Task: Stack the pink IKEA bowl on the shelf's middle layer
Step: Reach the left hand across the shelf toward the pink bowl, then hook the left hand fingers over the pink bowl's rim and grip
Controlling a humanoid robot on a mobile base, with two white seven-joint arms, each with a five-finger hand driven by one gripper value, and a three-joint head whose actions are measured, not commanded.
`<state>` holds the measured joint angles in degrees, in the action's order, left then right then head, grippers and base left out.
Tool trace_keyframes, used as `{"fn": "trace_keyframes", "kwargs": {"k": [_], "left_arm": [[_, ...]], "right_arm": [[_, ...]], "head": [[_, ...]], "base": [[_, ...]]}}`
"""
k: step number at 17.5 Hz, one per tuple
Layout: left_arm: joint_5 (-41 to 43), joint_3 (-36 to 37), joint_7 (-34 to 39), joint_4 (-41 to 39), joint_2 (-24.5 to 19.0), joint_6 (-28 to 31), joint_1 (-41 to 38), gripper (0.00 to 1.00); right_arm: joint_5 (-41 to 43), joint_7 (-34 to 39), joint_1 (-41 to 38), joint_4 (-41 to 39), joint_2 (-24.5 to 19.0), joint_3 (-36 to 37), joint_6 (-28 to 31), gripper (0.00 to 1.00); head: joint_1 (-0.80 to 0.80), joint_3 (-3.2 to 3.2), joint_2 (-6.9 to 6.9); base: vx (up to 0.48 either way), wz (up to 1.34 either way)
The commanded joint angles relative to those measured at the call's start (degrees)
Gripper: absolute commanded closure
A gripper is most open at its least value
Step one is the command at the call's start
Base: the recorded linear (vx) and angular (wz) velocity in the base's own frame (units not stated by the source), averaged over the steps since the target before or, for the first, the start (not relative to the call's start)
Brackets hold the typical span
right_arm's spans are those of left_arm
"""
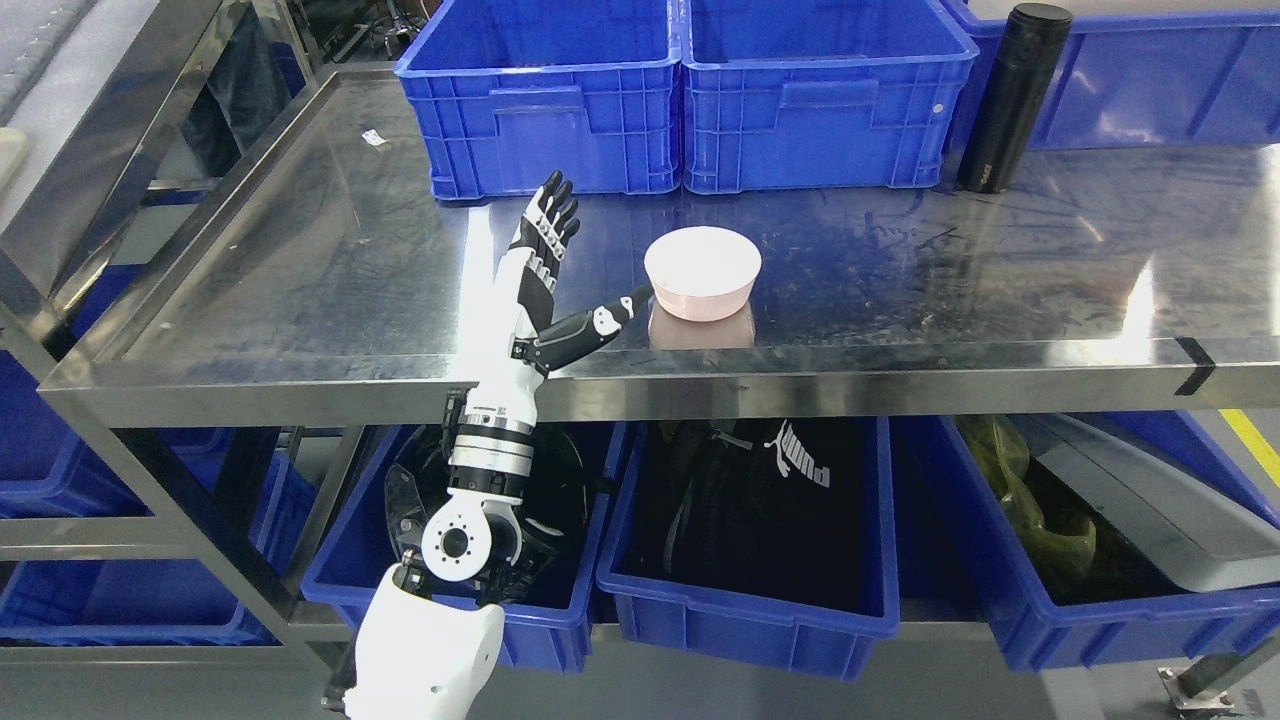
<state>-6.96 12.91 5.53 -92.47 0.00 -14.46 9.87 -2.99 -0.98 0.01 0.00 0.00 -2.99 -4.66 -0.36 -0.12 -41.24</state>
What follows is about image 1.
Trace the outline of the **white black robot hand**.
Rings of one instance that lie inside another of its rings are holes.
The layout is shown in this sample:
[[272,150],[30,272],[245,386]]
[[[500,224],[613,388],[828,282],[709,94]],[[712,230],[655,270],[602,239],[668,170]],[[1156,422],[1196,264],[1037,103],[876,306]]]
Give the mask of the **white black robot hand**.
[[559,320],[556,290],[571,240],[580,229],[579,201],[562,170],[553,170],[518,217],[483,309],[477,384],[463,415],[488,427],[535,427],[536,392],[545,378],[605,347],[654,297],[631,293]]

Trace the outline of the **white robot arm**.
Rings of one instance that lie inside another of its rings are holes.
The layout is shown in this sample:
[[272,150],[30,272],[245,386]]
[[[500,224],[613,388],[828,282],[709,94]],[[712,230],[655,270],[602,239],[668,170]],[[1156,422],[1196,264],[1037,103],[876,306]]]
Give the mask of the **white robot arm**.
[[497,667],[530,551],[506,477],[457,459],[466,397],[452,391],[381,478],[394,559],[332,683],[347,719],[466,719]]

